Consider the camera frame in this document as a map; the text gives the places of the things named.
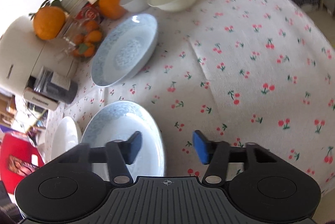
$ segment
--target orange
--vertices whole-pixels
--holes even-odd
[[[121,18],[126,10],[119,5],[120,0],[99,0],[100,11],[105,17],[112,20]]]
[[[65,23],[65,13],[59,7],[46,6],[38,10],[33,18],[36,35],[42,40],[56,38]]]
[[[84,26],[88,33],[90,33],[91,31],[95,31],[96,29],[99,29],[99,24],[94,20],[87,21]]]
[[[84,41],[84,35],[82,35],[82,34],[77,34],[76,36],[74,36],[74,38],[73,38],[73,43],[75,43],[76,45],[79,45],[79,44],[81,44],[83,41]]]
[[[86,58],[92,57],[95,53],[95,46],[92,44],[86,44],[88,49],[83,53]]]
[[[81,56],[83,56],[82,54],[79,53],[79,49],[75,49],[74,51],[72,51],[72,55],[74,57],[81,57]]]
[[[85,43],[98,43],[101,41],[103,35],[101,31],[91,31],[88,35],[85,36]]]

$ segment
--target white tablecloth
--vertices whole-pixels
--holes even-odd
[[[127,99],[161,129],[168,176],[203,176],[191,140],[198,129],[232,146],[256,142],[312,176],[322,191],[334,187],[334,53],[303,12],[288,0],[197,0],[180,13],[146,12],[159,22],[154,55],[133,79],[109,88],[95,87],[92,62],[82,64],[77,98],[50,112],[47,161],[63,116],[84,131],[102,107]],[[240,169],[232,165],[229,177]]]

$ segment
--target green leaf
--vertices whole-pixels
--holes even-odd
[[[41,9],[41,8],[48,2],[48,1],[50,1],[50,0],[45,0],[45,1],[42,3],[40,9]]]
[[[85,44],[79,44],[79,49],[78,49],[78,52],[79,54],[84,54],[84,52],[88,50],[88,46],[85,45]]]
[[[35,13],[30,13],[28,16],[31,16],[30,20],[32,20],[35,16]]]
[[[61,8],[63,11],[65,11],[60,0],[54,0],[53,2],[51,2],[51,6]]]

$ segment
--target white plate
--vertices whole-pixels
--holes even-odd
[[[103,40],[93,59],[92,80],[107,87],[134,77],[148,62],[157,44],[157,20],[150,14],[134,15]]]
[[[55,132],[51,145],[51,160],[78,145],[81,139],[81,130],[78,124],[69,116],[62,119]]]
[[[143,142],[134,163],[127,165],[133,180],[137,176],[164,176],[165,153],[160,130],[148,111],[132,101],[116,101],[101,109],[89,122],[81,142],[103,147],[109,141],[128,140],[136,131],[142,133]],[[93,164],[93,172],[109,181],[106,164]]]

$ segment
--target black gripper pad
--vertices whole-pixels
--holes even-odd
[[[22,224],[37,224],[24,220]],[[218,188],[196,177],[139,177],[135,185],[116,188],[106,203],[70,224],[262,224],[240,213]],[[296,224],[315,224],[304,219]]]

